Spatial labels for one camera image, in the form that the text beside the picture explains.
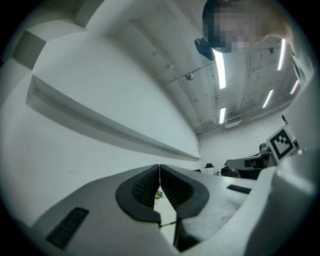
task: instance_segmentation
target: ceiling light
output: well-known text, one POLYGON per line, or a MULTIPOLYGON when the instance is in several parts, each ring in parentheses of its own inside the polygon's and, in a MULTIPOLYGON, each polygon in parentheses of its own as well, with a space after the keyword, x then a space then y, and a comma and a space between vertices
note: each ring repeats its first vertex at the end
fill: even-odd
POLYGON ((270 100, 270 98, 271 98, 271 95, 272 95, 272 93, 274 92, 274 89, 271 89, 270 91, 269 91, 269 95, 268 95, 268 97, 266 98, 266 101, 265 101, 265 103, 263 104, 263 109, 266 107, 266 105, 268 104, 268 101, 270 100))
POLYGON ((293 87, 293 89, 292 89, 292 91, 291 91, 291 93, 290 93, 290 94, 294 94, 294 93, 295 93, 295 91, 296 91, 296 89, 297 89, 298 84, 299 84, 299 80, 297 80, 297 81, 295 82, 294 87, 293 87))
POLYGON ((220 108, 220 122, 219 124, 222 124, 225 121, 225 114, 226 114, 226 108, 220 108))
POLYGON ((226 87, 226 70, 225 70, 225 60, 224 55, 221 52, 218 52, 212 49, 215 56, 215 63, 218 69, 218 77, 219 77, 219 87, 223 89, 226 87))
POLYGON ((279 65, 277 70, 282 69, 282 64, 284 62, 285 58, 285 51, 286 51, 286 40, 282 39, 281 41, 281 53, 280 53, 280 60, 279 60, 279 65))

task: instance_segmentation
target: black rectangular slot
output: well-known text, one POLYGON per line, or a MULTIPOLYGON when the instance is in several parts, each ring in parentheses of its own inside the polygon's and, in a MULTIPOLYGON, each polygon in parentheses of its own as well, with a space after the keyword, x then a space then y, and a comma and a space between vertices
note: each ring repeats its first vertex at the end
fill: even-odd
POLYGON ((251 191, 251 188, 243 187, 243 186, 236 186, 236 185, 230 185, 227 187, 227 189, 234 190, 240 193, 249 194, 251 191))
POLYGON ((55 227, 46 240, 54 246, 64 250, 72 236, 76 233, 89 211, 76 207, 55 227))

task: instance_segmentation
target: seated person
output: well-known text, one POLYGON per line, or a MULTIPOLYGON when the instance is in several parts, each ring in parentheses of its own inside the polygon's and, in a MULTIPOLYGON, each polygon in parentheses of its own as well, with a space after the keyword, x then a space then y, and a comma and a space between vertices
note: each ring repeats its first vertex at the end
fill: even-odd
POLYGON ((238 171, 233 171, 229 167, 224 167, 221 169, 221 176, 232 177, 232 178, 241 178, 240 173, 238 171))

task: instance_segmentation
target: person's neck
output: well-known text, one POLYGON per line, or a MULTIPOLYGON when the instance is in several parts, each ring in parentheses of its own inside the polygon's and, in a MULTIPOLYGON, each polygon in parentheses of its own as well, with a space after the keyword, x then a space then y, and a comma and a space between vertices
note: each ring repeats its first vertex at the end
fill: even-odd
POLYGON ((254 0, 254 5, 261 11, 261 16, 266 23, 265 37, 284 39, 295 52, 293 34, 290 23, 278 3, 273 0, 254 0))

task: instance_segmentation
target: ceiling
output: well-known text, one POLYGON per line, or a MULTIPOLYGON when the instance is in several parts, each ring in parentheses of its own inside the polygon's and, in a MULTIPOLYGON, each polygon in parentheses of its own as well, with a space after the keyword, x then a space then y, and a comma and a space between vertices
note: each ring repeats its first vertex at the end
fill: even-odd
POLYGON ((202 31, 206 0, 161 0, 115 33, 159 80, 197 134, 219 124, 220 108, 226 120, 241 116, 251 121, 290 103, 297 80, 293 59, 286 51, 277 71, 281 40, 269 37, 246 53, 224 54, 226 88, 219 89, 215 61, 200 55, 194 45, 202 31), (193 73, 189 81, 186 74, 193 73), (273 95, 262 109, 269 91, 273 95))

